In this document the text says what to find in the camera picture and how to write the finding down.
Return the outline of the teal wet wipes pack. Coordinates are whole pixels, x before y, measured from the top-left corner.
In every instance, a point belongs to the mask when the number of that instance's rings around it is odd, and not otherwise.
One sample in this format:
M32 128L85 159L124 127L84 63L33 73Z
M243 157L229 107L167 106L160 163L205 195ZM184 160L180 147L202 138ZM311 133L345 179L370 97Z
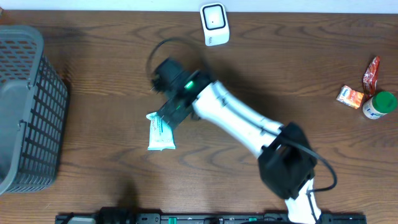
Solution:
M157 114L149 113L146 118L150 120L148 151L162 151L176 149L172 128Z

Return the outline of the small orange snack packet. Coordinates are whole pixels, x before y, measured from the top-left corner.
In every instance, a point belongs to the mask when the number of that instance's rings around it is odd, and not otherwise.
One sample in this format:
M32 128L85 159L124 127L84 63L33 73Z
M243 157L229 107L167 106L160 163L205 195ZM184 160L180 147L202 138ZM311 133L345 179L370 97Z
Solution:
M336 100L354 109L358 109L362 104L363 97L363 93L344 85L341 87L341 91L336 97Z

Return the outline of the orange chocolate bar wrapper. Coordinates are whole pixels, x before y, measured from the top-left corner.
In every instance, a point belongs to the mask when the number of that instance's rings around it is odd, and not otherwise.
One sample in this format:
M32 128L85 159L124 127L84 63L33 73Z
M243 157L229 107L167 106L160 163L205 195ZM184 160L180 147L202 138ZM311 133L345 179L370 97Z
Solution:
M376 93L379 77L380 56L372 59L363 75L363 90L365 99L370 99Z

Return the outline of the green lid jar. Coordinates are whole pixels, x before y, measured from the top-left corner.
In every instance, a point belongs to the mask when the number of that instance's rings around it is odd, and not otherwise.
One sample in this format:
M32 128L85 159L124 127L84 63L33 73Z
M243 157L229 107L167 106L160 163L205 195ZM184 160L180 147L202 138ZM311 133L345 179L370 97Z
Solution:
M397 98L388 91L372 96L363 105L363 113L369 119L379 119L397 108Z

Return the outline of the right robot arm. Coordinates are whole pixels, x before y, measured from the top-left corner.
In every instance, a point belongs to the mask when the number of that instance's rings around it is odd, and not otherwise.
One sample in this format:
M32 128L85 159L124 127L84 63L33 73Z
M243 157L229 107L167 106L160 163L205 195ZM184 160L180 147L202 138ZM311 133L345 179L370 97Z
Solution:
M202 71L156 71L154 88L168 101L158 111L171 127L195 113L245 146L257 159L263 183L285 201L293 223L319 223L313 181L318 157L303 131L283 125L245 105L218 80Z

